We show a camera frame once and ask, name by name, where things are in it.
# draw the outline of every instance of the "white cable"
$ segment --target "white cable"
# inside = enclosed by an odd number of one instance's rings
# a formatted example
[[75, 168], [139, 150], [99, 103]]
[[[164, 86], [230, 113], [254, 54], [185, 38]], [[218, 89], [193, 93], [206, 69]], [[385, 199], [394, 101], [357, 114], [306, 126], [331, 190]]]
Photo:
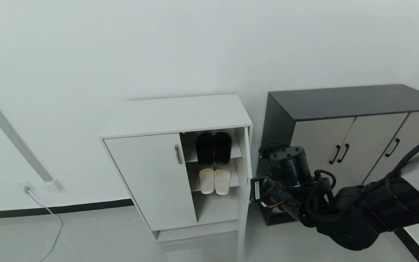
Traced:
[[51, 210], [47, 206], [44, 206], [44, 205], [40, 204], [37, 200], [35, 200], [35, 198], [33, 198], [33, 196], [30, 194], [30, 188], [28, 186], [25, 186], [24, 187], [24, 192], [25, 192], [25, 194], [29, 195], [33, 199], [33, 201], [35, 201], [35, 203], [37, 203], [40, 206], [46, 208], [46, 210], [48, 210], [48, 212], [50, 212], [53, 215], [53, 217], [55, 217], [57, 219], [57, 221], [59, 221], [61, 223], [61, 228], [59, 229], [58, 235], [56, 236], [56, 239], [55, 239], [55, 242], [53, 244], [53, 247], [51, 247], [51, 250], [48, 252], [48, 254], [46, 254], [45, 257], [43, 257], [40, 260], [40, 262], [42, 262], [43, 260], [45, 260], [46, 257], [49, 256], [49, 254], [51, 254], [51, 252], [53, 251], [53, 249], [55, 249], [56, 242], [58, 242], [58, 238], [59, 238], [59, 235], [61, 234], [61, 230], [63, 230], [63, 225], [64, 224], [63, 224], [63, 221], [61, 220], [61, 216], [60, 215], [59, 215], [59, 218], [58, 218], [57, 216], [55, 216], [55, 214], [53, 214], [53, 212], [51, 212]]

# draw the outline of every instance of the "white slipper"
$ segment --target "white slipper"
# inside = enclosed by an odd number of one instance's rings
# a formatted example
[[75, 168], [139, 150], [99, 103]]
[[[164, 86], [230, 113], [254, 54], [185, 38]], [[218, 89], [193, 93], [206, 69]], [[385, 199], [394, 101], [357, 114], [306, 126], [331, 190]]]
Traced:
[[215, 166], [214, 171], [214, 188], [219, 195], [227, 195], [231, 182], [231, 166]]
[[200, 186], [203, 194], [211, 194], [214, 191], [214, 170], [205, 168], [200, 171]]

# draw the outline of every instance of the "black handle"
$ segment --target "black handle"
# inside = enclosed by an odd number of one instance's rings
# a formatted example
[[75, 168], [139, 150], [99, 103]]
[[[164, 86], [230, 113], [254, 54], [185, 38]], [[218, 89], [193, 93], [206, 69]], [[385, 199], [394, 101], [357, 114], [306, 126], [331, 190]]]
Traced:
[[394, 147], [394, 149], [392, 149], [392, 152], [390, 152], [389, 154], [386, 154], [387, 158], [390, 157], [392, 153], [394, 153], [395, 149], [397, 148], [397, 146], [400, 143], [400, 139], [395, 139], [395, 141], [397, 142], [397, 144], [395, 144], [395, 147]]
[[329, 164], [334, 164], [334, 161], [336, 161], [337, 155], [339, 155], [340, 146], [337, 145], [336, 148], [337, 148], [336, 155], [334, 156], [334, 159], [332, 161], [329, 161]]
[[346, 157], [347, 152], [349, 151], [350, 145], [346, 144], [346, 152], [344, 153], [344, 155], [342, 156], [341, 159], [337, 159], [337, 163], [340, 163], [342, 161], [344, 161], [344, 157]]

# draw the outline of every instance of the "white cabinet door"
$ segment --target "white cabinet door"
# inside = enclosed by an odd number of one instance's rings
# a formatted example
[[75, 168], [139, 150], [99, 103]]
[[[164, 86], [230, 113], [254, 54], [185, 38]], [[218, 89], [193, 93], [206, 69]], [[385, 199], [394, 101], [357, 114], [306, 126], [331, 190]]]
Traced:
[[179, 134], [104, 141], [152, 231], [196, 225]]
[[382, 179], [412, 148], [419, 144], [419, 112], [411, 113], [392, 139], [365, 183]]
[[354, 119], [336, 118], [295, 124], [291, 145], [305, 149], [311, 175], [316, 169], [335, 173], [339, 149]]
[[389, 141], [406, 117], [388, 114], [357, 117], [338, 156], [334, 193], [345, 186], [356, 186], [369, 174]]
[[250, 179], [252, 178], [249, 128], [237, 128], [236, 137], [242, 152], [241, 158], [234, 159], [240, 180], [240, 186], [238, 187], [238, 261], [242, 262], [245, 261], [243, 259], [243, 243], [250, 200]]

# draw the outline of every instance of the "black slipper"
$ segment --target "black slipper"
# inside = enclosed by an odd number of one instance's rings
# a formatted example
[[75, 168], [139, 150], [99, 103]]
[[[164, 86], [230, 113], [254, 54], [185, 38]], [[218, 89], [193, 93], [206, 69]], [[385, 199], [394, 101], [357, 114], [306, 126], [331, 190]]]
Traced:
[[195, 141], [196, 158], [199, 166], [211, 166], [214, 159], [213, 135], [206, 132], [199, 135]]
[[216, 164], [228, 164], [231, 160], [232, 139], [224, 132], [214, 135], [214, 162]]

